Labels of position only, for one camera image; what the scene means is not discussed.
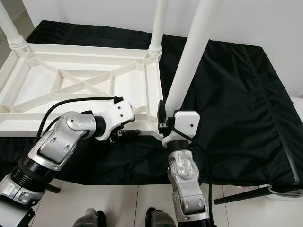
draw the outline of white floor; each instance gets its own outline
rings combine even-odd
[[[34,27],[26,12],[14,21],[26,38]],[[10,53],[4,34],[0,34],[0,67]],[[174,219],[171,185],[84,186],[55,180],[59,194],[47,192],[35,206],[32,227],[68,227],[94,207],[106,213],[109,227],[143,227],[146,210],[154,206]],[[207,198],[207,185],[203,185]],[[247,188],[214,185],[213,199],[240,192]],[[276,201],[266,197],[213,205],[218,227],[298,227],[303,226],[303,202]]]

